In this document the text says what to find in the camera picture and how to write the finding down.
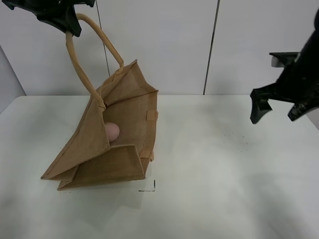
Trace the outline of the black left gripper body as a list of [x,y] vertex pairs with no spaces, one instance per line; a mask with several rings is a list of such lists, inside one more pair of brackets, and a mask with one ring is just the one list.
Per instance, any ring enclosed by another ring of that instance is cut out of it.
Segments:
[[2,0],[11,10],[15,7],[32,12],[34,15],[44,15],[62,19],[65,24],[65,16],[70,7],[77,4],[94,6],[94,0]]

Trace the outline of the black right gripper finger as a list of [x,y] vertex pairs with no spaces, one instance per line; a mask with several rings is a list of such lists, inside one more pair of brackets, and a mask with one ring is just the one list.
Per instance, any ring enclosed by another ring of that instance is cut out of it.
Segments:
[[296,121],[300,117],[316,109],[317,109],[316,101],[299,102],[294,104],[294,106],[291,108],[291,110],[288,113],[288,117],[291,121]]
[[275,84],[253,89],[250,98],[252,101],[250,120],[252,124],[257,124],[266,113],[272,110],[268,100],[277,99]]

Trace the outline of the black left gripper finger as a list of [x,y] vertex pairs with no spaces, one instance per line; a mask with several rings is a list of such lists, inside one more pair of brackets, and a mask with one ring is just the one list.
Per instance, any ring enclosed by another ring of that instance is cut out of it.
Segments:
[[81,26],[79,24],[74,7],[70,7],[65,16],[66,29],[71,32],[74,36],[79,37],[81,34]]
[[50,16],[37,15],[36,18],[46,24],[49,24],[62,32],[66,32],[67,28],[65,26],[65,22],[59,18],[53,18]]

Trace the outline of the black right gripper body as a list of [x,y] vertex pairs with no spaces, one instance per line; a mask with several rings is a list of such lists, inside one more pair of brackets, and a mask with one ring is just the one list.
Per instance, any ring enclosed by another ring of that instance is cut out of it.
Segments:
[[319,106],[319,53],[271,52],[272,67],[283,71],[272,85],[269,99]]

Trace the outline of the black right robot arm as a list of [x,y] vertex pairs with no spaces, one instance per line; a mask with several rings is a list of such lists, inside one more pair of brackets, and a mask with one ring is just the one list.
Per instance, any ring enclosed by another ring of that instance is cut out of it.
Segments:
[[272,110],[268,100],[293,103],[291,121],[319,108],[319,31],[316,29],[295,59],[288,62],[276,82],[253,89],[250,120],[257,124]]

